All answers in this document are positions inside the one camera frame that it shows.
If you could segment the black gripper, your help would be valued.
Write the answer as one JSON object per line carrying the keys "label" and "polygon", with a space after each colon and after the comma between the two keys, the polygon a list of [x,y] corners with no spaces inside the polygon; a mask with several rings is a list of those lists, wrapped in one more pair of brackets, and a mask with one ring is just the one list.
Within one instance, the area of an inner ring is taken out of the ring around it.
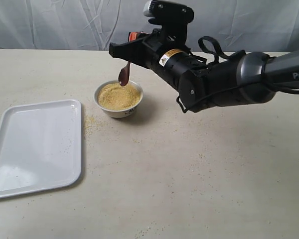
{"label": "black gripper", "polygon": [[194,55],[186,45],[179,44],[173,37],[162,39],[159,29],[154,29],[151,34],[129,32],[128,42],[109,44],[109,54],[113,58],[152,70],[175,90],[178,90],[183,73],[203,69],[207,63],[206,58]]}

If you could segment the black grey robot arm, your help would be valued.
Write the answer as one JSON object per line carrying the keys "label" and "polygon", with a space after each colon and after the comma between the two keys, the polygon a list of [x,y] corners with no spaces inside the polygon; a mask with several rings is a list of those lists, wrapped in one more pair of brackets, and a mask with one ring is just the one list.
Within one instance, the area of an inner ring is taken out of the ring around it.
{"label": "black grey robot arm", "polygon": [[178,92],[181,110],[263,104],[277,92],[299,95],[299,51],[273,57],[244,50],[226,55],[218,41],[204,36],[198,44],[206,58],[186,46],[186,31],[131,32],[123,44],[111,43],[109,54],[150,69]]}

